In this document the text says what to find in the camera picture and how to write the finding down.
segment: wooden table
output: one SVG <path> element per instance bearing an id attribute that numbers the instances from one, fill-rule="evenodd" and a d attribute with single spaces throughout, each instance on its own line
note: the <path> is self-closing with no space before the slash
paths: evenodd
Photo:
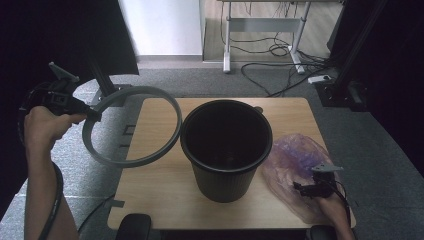
<path id="1" fill-rule="evenodd" d="M 183 118 L 211 98 L 180 98 Z M 291 133 L 302 133 L 325 147 L 306 99 L 239 98 L 259 106 L 268 119 L 274 140 Z M 157 151 L 172 135 L 176 115 L 163 99 L 144 101 L 127 159 L 137 159 Z M 152 228 L 162 230 L 206 229 L 296 229 L 308 228 L 268 188 L 258 168 L 247 193 L 232 203 L 217 203 L 200 192 L 190 161 L 180 142 L 161 159 L 138 168 L 124 169 L 115 200 L 123 207 L 111 209 L 108 225 L 118 229 L 129 213 L 145 213 Z"/>

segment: black cloth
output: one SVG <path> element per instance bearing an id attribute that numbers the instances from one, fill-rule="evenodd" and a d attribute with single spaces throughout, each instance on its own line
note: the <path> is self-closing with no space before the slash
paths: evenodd
<path id="1" fill-rule="evenodd" d="M 48 63 L 79 76 L 79 85 L 94 78 L 90 61 L 105 75 L 138 74 L 138 69 L 117 0 L 1 1 L 0 22 L 3 218 L 27 178 L 25 150 L 17 135 L 18 108 L 29 90 L 56 80 Z"/>

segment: black bucket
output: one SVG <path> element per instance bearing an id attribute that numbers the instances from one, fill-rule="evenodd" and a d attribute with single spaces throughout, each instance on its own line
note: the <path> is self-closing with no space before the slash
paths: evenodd
<path id="1" fill-rule="evenodd" d="M 232 202 L 248 190 L 256 168 L 272 147 L 267 119 L 252 106 L 216 100 L 184 120 L 181 146 L 200 191 L 216 202 Z"/>

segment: transparent plastic bag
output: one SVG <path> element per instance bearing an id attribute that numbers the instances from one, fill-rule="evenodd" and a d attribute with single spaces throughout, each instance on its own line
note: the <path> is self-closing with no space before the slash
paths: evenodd
<path id="1" fill-rule="evenodd" d="M 263 163 L 263 174 L 272 192 L 305 223 L 326 222 L 318 204 L 302 197 L 293 182 L 313 185 L 312 167 L 321 163 L 333 164 L 327 151 L 302 134 L 286 135 L 274 142 Z"/>

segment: gray ring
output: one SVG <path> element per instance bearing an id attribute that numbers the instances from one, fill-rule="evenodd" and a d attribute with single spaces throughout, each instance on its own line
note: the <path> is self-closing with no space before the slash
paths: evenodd
<path id="1" fill-rule="evenodd" d="M 96 122 L 93 120 L 87 119 L 82 129 L 82 140 L 84 142 L 85 147 L 87 148 L 91 156 L 94 157 L 96 161 L 109 165 L 109 166 L 119 167 L 119 168 L 139 167 L 139 166 L 143 166 L 158 160 L 163 155 L 165 155 L 169 150 L 171 150 L 171 148 L 177 142 L 178 137 L 180 135 L 181 125 L 182 125 L 181 109 L 180 109 L 180 106 L 178 105 L 178 102 L 171 95 L 169 95 L 167 92 L 159 88 L 149 87 L 149 86 L 137 86 L 137 87 L 124 88 L 104 98 L 99 104 L 97 104 L 93 108 L 93 110 L 98 113 L 103 113 L 115 101 L 118 101 L 120 99 L 126 98 L 131 95 L 136 95 L 136 94 L 149 94 L 149 95 L 162 97 L 174 107 L 177 113 L 177 126 L 175 128 L 174 134 L 162 148 L 160 148 L 158 151 L 146 157 L 139 158 L 136 160 L 115 162 L 111 160 L 110 158 L 102 156 L 100 153 L 98 153 L 94 149 L 93 143 L 91 141 L 91 133 L 93 131 L 94 124 Z"/>

